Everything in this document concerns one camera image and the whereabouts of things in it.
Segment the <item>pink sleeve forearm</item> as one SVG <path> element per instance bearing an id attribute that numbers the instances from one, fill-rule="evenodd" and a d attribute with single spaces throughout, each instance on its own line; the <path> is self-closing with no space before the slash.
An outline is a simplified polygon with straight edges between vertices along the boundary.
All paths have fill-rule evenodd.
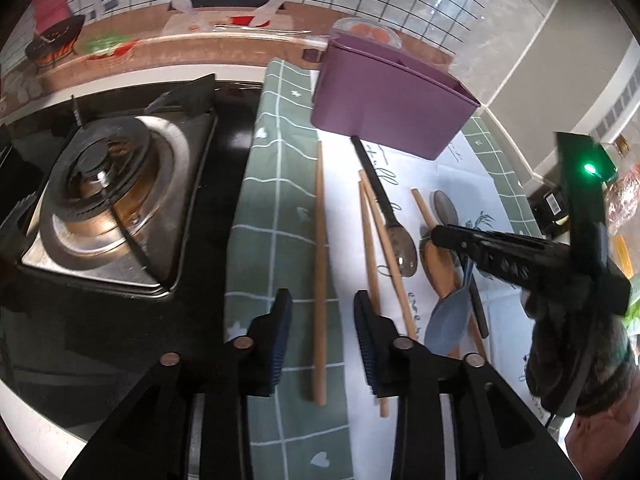
<path id="1" fill-rule="evenodd" d="M 602 479 L 639 423 L 639 393 L 598 414 L 575 415 L 565 445 L 583 479 Z"/>

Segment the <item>right gloved hand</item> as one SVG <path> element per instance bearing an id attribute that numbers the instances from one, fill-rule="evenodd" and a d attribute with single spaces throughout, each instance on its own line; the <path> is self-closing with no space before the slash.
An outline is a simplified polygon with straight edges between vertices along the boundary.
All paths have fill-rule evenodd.
<path id="1" fill-rule="evenodd" d="M 570 402 L 568 408 L 562 408 L 582 362 L 576 333 L 582 312 L 567 311 L 533 292 L 527 295 L 523 308 L 535 322 L 525 367 L 526 385 L 544 410 L 564 417 L 592 416 L 623 399 L 637 376 L 638 367 L 620 316 L 602 313 L 594 319 L 588 373 L 577 399 Z"/>

